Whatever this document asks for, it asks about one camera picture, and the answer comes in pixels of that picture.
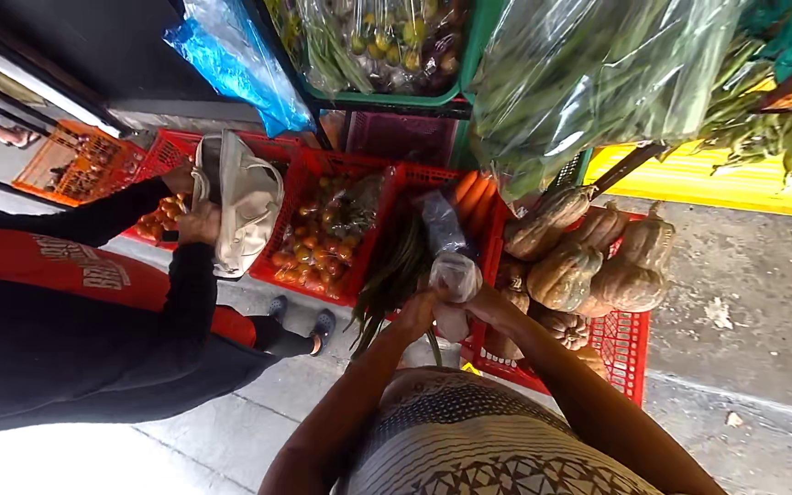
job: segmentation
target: carrot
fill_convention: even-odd
[[[485,224],[488,222],[490,211],[494,206],[494,197],[496,194],[496,182],[488,181],[488,187],[485,188],[484,194],[481,196],[481,199],[478,200],[478,205],[469,218],[469,234],[475,239],[478,239],[482,231],[485,230]]]
[[[467,192],[469,191],[470,187],[473,186],[473,182],[475,182],[478,176],[479,176],[478,171],[473,170],[469,174],[464,175],[463,179],[460,179],[460,182],[458,182],[456,187],[454,188],[455,206],[457,206],[457,204],[460,203],[460,200],[467,195]]]
[[[456,217],[460,220],[462,226],[466,225],[466,221],[473,213],[473,209],[479,204],[481,196],[485,194],[486,188],[488,188],[488,178],[479,175],[473,182],[473,186],[467,191],[467,194],[456,204]]]

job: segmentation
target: squash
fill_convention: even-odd
[[[589,297],[591,277],[603,261],[594,247],[566,242],[533,265],[527,276],[527,292],[546,308],[574,311]]]
[[[500,295],[506,300],[520,309],[522,313],[527,314],[528,308],[531,307],[531,298],[524,292],[513,291],[512,289],[500,289]]]
[[[573,312],[588,318],[601,318],[610,314],[615,308],[599,300],[598,297],[595,296],[594,280],[594,277],[592,277],[592,293],[589,294],[588,297],[585,298],[585,301],[583,301],[577,309],[574,309]]]
[[[608,380],[607,366],[604,364],[604,360],[601,359],[601,356],[598,354],[598,352],[592,349],[590,345],[586,345],[585,347],[581,347],[578,350],[573,351],[573,355],[578,357],[585,366],[591,368],[591,371],[598,374],[599,377],[603,378],[604,380]]]
[[[534,211],[507,225],[503,250],[525,262],[536,262],[558,244],[564,229],[580,219],[595,186],[568,187],[545,198]]]
[[[518,361],[524,357],[521,350],[509,337],[491,327],[488,327],[488,330],[485,331],[485,344],[482,347],[489,354],[493,354],[498,358]]]
[[[585,326],[585,319],[578,314],[547,311],[538,321],[549,335],[570,351],[577,351],[589,343],[589,329]]]
[[[591,293],[616,309],[641,313],[658,306],[671,286],[662,270],[671,258],[674,225],[658,216],[659,203],[644,220],[630,222],[619,252],[592,280]]]
[[[609,201],[605,208],[595,208],[585,216],[583,224],[577,230],[568,232],[565,241],[578,242],[592,246],[607,256],[610,245],[622,235],[630,217],[619,211],[615,201]]]

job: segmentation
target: shoe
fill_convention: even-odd
[[[268,309],[268,316],[273,316],[277,323],[283,324],[286,318],[286,310],[289,309],[289,299],[286,296],[277,296],[271,301]]]
[[[332,336],[335,329],[336,316],[328,309],[320,311],[317,315],[317,323],[313,326],[313,330],[311,330],[311,337],[319,337],[319,349],[311,354],[311,356],[315,357],[323,353],[325,345],[329,343],[329,337]]]

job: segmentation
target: patterned dress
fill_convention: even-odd
[[[518,392],[457,370],[397,373],[341,495],[662,495]]]

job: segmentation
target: pavement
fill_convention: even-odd
[[[0,181],[31,154],[0,146]],[[619,201],[639,212],[649,204]],[[2,192],[0,209],[50,211]],[[792,218],[682,203],[661,213],[677,226],[676,284],[654,311],[644,411],[729,493],[792,494]],[[169,261],[129,240],[106,248],[161,268]],[[265,313],[279,293],[249,277],[219,284],[219,302],[243,314]],[[345,308],[289,297],[289,330],[307,334],[321,308],[347,321]],[[337,332],[323,356],[285,359],[175,418],[0,432],[0,493],[255,493],[282,443],[343,373],[354,332]],[[429,360],[425,345],[407,361]],[[456,364],[455,348],[446,359]]]

